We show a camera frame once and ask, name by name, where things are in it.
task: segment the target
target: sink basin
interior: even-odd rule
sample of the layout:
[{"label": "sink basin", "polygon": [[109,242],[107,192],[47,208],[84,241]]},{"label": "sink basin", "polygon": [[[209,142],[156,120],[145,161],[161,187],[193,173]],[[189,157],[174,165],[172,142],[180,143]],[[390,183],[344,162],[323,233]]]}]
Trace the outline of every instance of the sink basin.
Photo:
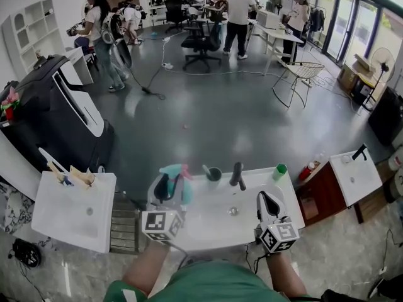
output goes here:
[{"label": "sink basin", "polygon": [[366,160],[360,154],[354,161],[351,158],[354,153],[355,151],[330,157],[331,166],[340,185],[347,207],[350,207],[382,186],[377,168],[368,150],[364,150]]},{"label": "sink basin", "polygon": [[295,226],[305,226],[290,176],[272,179],[275,168],[242,172],[246,190],[229,184],[232,173],[225,173],[215,189],[202,176],[193,177],[193,199],[186,206],[184,227],[173,243],[186,251],[217,249],[254,241],[259,224],[256,215],[258,193],[262,190],[284,202]]},{"label": "sink basin", "polygon": [[95,174],[95,182],[87,190],[79,184],[65,187],[53,172],[43,172],[32,229],[85,249],[109,252],[115,184],[114,174]]}]

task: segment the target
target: green shirt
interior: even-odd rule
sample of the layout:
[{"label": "green shirt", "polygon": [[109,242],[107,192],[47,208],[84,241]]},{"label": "green shirt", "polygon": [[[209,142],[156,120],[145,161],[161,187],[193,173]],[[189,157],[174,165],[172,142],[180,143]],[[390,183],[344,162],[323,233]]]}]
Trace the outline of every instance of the green shirt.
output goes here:
[{"label": "green shirt", "polygon": [[[145,294],[121,281],[108,288],[104,302],[143,302]],[[286,302],[279,293],[245,267],[225,261],[201,262],[183,267],[167,286],[148,302]]]}]

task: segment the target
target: door frame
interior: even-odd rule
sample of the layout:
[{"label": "door frame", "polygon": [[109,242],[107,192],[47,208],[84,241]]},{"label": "door frame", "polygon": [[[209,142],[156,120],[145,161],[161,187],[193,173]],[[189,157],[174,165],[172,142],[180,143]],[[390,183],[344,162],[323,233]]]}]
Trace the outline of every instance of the door frame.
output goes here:
[{"label": "door frame", "polygon": [[368,41],[368,46],[366,47],[365,53],[363,55],[364,57],[369,56],[373,43],[375,41],[375,38],[376,38],[376,35],[378,32],[378,27],[380,24],[380,19],[382,17],[382,7],[370,0],[353,0],[352,10],[351,10],[349,20],[347,23],[347,29],[346,29],[347,35],[344,35],[344,38],[343,38],[341,50],[339,51],[339,55],[338,55],[339,60],[335,59],[332,55],[330,55],[327,52],[327,49],[329,48],[329,44],[330,44],[330,41],[332,38],[332,33],[334,32],[334,28],[336,26],[337,15],[339,12],[340,0],[335,0],[334,1],[334,11],[332,13],[332,18],[331,18],[331,21],[329,24],[329,30],[327,31],[328,33],[331,33],[331,34],[326,35],[322,53],[325,54],[327,57],[329,57],[339,67],[343,66],[343,60],[345,59],[347,51],[348,51],[348,47],[350,46],[351,39],[353,37],[354,28],[355,28],[356,19],[357,19],[358,8],[360,7],[361,1],[363,1],[364,3],[367,3],[377,9],[377,13],[375,15],[375,22],[373,24],[372,32],[371,32],[371,35],[370,35],[370,38]]}]

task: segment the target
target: gray jeans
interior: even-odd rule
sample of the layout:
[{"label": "gray jeans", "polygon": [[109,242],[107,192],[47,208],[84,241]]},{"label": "gray jeans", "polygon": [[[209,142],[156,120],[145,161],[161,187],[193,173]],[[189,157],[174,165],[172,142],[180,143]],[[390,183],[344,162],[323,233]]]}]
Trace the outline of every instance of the gray jeans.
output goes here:
[{"label": "gray jeans", "polygon": [[124,80],[125,74],[118,66],[112,63],[111,56],[109,55],[110,48],[113,45],[105,43],[102,38],[94,40],[93,43],[97,58],[101,62],[102,66],[106,69],[109,77],[112,78],[113,87],[121,88],[124,86],[122,80]]}]

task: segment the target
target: white microwave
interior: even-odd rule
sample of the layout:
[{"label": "white microwave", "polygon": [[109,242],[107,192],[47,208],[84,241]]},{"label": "white microwave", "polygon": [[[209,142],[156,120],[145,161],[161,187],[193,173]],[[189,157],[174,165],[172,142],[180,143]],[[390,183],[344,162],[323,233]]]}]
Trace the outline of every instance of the white microwave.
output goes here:
[{"label": "white microwave", "polygon": [[259,25],[268,29],[278,29],[280,24],[280,16],[267,10],[260,9],[256,16]]}]

